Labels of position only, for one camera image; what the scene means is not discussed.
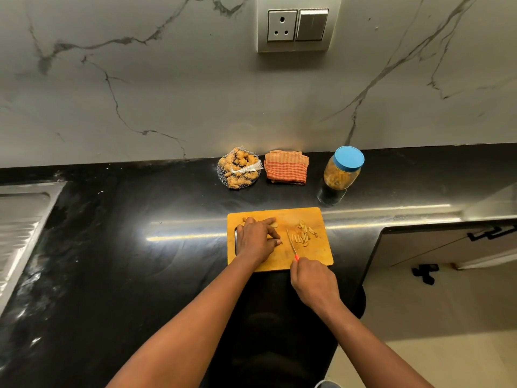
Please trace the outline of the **person's left hand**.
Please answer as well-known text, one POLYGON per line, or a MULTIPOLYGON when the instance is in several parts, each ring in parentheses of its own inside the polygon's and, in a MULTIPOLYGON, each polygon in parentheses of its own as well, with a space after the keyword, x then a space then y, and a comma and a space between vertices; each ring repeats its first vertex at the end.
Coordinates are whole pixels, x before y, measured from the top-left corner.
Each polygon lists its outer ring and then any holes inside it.
POLYGON ((257 221, 259 222, 258 231, 246 231, 246 220, 243 224, 237 226, 236 255, 251 258, 255 264, 260 265, 268 259, 276 248, 268 247, 266 245, 266 237, 281 237, 276 232, 275 228, 270 226, 272 222, 276 221, 275 217, 257 221))

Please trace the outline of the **person's right hand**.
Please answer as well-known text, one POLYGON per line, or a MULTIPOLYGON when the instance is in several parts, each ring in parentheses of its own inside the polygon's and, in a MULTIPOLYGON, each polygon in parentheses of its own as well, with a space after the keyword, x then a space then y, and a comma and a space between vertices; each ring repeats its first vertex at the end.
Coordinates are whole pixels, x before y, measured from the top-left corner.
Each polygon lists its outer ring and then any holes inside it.
POLYGON ((343 307, 335 274, 323 263, 309 260, 307 282, 294 287, 300 300, 319 317, 325 318, 343 307))

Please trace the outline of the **red-handled kitchen knife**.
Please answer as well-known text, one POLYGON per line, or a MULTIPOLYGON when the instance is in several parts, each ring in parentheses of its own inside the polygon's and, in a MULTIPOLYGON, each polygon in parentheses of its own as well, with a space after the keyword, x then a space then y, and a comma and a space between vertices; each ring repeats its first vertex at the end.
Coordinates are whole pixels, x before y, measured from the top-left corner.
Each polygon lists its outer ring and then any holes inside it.
POLYGON ((294 254, 294 259, 295 259, 296 262, 298 262, 299 261, 299 255, 298 255, 298 253, 296 251, 296 248, 294 247, 294 243, 295 243, 295 241, 294 241, 294 233, 289 228, 286 228, 286 234, 288 236, 288 241, 289 241, 289 244, 290 244, 290 246, 292 248, 292 251, 293 251, 293 254, 294 254))

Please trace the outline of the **person's left forearm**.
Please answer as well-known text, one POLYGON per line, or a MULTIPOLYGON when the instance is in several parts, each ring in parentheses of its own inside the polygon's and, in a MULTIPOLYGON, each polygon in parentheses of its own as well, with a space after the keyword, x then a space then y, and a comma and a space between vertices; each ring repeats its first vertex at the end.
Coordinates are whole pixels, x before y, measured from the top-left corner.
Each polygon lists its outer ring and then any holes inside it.
POLYGON ((238 254, 133 354, 106 388, 198 388, 245 285, 268 255, 238 254))

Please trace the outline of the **person's right forearm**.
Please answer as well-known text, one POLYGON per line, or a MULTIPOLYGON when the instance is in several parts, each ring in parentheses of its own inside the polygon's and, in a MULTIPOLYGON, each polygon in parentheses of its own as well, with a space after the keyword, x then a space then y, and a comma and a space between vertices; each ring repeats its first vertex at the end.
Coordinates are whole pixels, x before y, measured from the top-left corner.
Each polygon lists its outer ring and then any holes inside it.
POLYGON ((368 330, 339 297, 325 299, 317 313, 351 361, 365 388, 434 388, 368 330))

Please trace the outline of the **wooden cutting board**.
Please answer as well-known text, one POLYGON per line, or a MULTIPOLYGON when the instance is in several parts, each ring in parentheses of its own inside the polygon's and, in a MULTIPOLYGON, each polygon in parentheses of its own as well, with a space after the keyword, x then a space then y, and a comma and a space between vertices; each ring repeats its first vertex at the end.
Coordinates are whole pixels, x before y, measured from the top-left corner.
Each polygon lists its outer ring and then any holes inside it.
POLYGON ((282 244, 275 248, 275 251, 255 272, 280 271, 290 268, 294 260, 294 254, 288 241, 286 228, 296 225, 300 219, 313 228, 319 234, 319 238, 312 240, 306 248, 300 245, 294 245, 298 255, 300 257, 306 257, 309 260, 320 261, 326 266, 333 265, 333 255, 326 233, 324 218, 318 207, 262 210, 229 214, 227 216, 228 263, 231 263, 236 257, 235 229, 238 225, 243 224, 245 219, 249 216, 255 220, 275 217, 278 223, 276 231, 282 240, 282 244))

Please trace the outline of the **pile of chopped ginger pieces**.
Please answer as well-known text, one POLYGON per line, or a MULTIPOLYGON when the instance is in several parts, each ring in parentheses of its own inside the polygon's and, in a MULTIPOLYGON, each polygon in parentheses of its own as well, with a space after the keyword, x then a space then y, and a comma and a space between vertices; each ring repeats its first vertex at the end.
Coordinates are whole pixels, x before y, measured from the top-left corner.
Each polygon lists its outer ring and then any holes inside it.
POLYGON ((301 219, 289 229, 294 233, 294 245, 306 248, 312 240, 319 238, 319 234, 301 219))

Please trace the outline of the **net bag of ginger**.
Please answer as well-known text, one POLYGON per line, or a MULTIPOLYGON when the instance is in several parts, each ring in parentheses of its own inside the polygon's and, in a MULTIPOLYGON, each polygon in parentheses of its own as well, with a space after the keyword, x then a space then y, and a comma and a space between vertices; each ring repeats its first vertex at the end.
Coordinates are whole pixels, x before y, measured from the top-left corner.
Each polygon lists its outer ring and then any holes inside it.
POLYGON ((230 190, 249 187, 258 180, 263 169, 260 157, 244 147, 234 148, 216 165, 219 180, 230 190))

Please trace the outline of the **orange checked cloth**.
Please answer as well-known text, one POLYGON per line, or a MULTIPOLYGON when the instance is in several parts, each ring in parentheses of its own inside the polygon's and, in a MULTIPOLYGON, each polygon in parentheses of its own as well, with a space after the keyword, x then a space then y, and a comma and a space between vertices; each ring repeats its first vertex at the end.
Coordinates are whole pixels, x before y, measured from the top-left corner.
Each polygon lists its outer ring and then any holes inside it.
POLYGON ((309 157, 300 151, 272 150, 265 155, 266 177, 272 183, 305 185, 309 157))

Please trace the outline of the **glass jar with blue lid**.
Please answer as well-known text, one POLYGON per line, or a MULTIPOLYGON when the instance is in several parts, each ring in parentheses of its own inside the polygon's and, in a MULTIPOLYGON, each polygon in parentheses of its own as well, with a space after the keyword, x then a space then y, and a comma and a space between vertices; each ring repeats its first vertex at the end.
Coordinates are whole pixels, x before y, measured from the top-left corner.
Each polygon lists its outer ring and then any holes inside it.
POLYGON ((326 205, 338 204, 358 177, 364 162, 365 156, 359 149, 339 147, 327 162, 318 200, 326 205))

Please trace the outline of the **white cabinet door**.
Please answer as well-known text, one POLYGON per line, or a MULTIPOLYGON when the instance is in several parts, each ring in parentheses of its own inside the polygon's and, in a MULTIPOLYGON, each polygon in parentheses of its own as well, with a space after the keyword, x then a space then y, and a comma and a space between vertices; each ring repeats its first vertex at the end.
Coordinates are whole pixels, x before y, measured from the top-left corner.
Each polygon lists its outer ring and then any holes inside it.
POLYGON ((517 252, 517 232, 495 240, 471 242, 467 233, 479 233, 493 227, 516 224, 475 224, 459 228, 387 228, 382 231, 364 280, 376 274, 404 273, 412 277, 419 264, 462 264, 486 258, 498 258, 517 252))

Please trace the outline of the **steel sink drainboard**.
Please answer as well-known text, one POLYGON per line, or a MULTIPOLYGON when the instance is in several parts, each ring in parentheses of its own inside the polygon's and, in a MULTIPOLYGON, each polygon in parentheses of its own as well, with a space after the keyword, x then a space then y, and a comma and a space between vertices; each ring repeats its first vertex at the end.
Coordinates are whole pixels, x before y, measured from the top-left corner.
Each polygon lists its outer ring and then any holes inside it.
POLYGON ((0 186, 0 317, 66 183, 0 186))

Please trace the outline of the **wall socket and switch plate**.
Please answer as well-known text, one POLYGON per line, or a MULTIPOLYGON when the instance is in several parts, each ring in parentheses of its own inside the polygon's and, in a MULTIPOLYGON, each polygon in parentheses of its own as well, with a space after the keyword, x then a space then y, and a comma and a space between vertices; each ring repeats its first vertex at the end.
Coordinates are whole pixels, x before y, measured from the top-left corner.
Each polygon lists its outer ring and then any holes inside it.
POLYGON ((258 53, 328 51, 342 0, 256 0, 258 53))

